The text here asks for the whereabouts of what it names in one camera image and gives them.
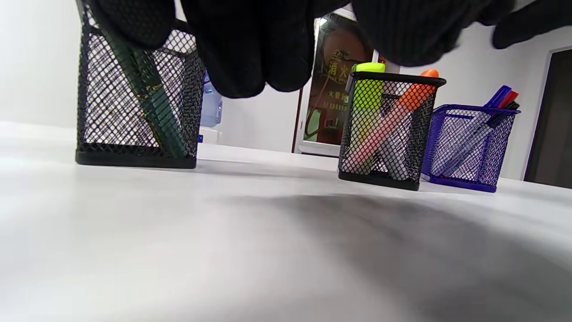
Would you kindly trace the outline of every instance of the white table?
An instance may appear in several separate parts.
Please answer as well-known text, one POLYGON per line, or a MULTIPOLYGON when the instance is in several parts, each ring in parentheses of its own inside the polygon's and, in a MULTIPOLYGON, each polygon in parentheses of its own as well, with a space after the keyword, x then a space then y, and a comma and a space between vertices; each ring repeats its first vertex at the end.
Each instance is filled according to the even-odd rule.
POLYGON ((200 145, 193 171, 78 166, 0 123, 0 321, 572 320, 572 190, 337 179, 200 145))

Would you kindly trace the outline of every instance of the doorway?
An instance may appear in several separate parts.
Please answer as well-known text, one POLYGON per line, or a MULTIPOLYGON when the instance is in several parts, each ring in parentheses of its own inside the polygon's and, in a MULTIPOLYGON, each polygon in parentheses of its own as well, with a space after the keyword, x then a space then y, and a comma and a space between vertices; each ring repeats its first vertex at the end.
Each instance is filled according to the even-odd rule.
POLYGON ((572 50, 550 59, 525 181, 572 189, 572 50))

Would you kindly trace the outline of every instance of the black mesh pen holder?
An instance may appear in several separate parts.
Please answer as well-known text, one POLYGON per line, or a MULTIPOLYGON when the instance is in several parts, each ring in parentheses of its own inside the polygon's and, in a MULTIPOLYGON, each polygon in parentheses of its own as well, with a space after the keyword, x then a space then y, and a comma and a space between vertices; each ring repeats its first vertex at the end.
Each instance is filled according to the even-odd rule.
POLYGON ((141 50, 83 11, 76 162, 195 168, 204 66, 186 23, 163 47, 141 50))
POLYGON ((419 190, 431 115, 442 78, 355 72, 338 177, 419 190))

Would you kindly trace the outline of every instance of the red pen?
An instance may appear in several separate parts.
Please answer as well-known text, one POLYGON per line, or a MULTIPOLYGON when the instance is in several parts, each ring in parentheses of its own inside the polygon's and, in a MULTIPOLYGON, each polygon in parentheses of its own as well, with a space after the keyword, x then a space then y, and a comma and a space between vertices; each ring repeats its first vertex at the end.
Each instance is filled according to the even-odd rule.
POLYGON ((509 106, 510 103, 514 102, 518 97, 518 93, 511 91, 506 98, 499 104, 499 108, 505 108, 509 106))

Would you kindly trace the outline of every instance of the blue mesh pen holder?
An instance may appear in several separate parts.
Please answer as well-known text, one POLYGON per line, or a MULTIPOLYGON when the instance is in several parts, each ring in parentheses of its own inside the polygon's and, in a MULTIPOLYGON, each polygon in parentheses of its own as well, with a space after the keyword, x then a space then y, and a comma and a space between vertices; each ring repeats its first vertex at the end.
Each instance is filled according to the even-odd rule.
POLYGON ((496 192, 514 117, 520 111, 443 105, 433 112, 422 178, 496 192))

